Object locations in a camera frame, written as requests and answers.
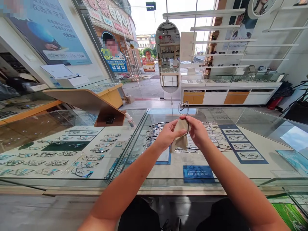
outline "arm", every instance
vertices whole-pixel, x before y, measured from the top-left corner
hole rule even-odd
[[[173,140],[187,131],[173,132],[177,120],[164,126],[155,142],[108,185],[95,202],[79,231],[114,230],[122,213],[132,202],[158,157]]]
[[[192,125],[192,140],[252,230],[289,230],[261,190],[212,143],[203,124],[190,116],[186,119]]]

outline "sky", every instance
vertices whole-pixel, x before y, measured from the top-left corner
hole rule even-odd
[[[154,34],[158,26],[163,23],[163,13],[167,13],[166,0],[155,0],[156,10],[147,11],[145,2],[150,0],[129,0],[132,9],[132,18],[136,26],[136,34]],[[199,0],[197,10],[213,10],[215,0]],[[196,0],[168,0],[168,12],[183,12],[195,11]],[[173,19],[170,22],[174,23],[179,32],[189,32],[194,26],[194,18],[191,19]],[[212,18],[197,18],[196,26],[211,26]],[[197,41],[207,40],[209,32],[198,32]]]

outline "building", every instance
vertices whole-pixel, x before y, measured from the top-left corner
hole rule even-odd
[[[138,49],[143,50],[144,48],[154,48],[156,41],[155,41],[155,34],[148,34],[148,35],[137,35],[137,42],[138,42]]]

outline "white bottle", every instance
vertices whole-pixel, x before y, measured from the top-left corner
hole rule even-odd
[[[125,113],[125,115],[126,115],[126,118],[127,118],[127,120],[128,120],[129,125],[130,125],[131,127],[136,126],[136,125],[135,125],[135,122],[134,122],[133,119],[132,119],[132,117],[131,117],[127,112]]]

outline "tree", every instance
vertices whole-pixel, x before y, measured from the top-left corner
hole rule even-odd
[[[152,54],[153,54],[154,59],[156,59],[156,57],[157,57],[156,46],[152,49]]]
[[[152,56],[152,49],[151,49],[151,48],[149,48],[149,47],[147,47],[147,48],[144,48],[144,49],[143,49],[143,51],[142,51],[142,52],[143,52],[143,56],[146,56],[146,54],[145,54],[145,53],[146,53],[147,51],[149,51],[149,52],[150,52],[150,54],[151,54],[151,56]]]

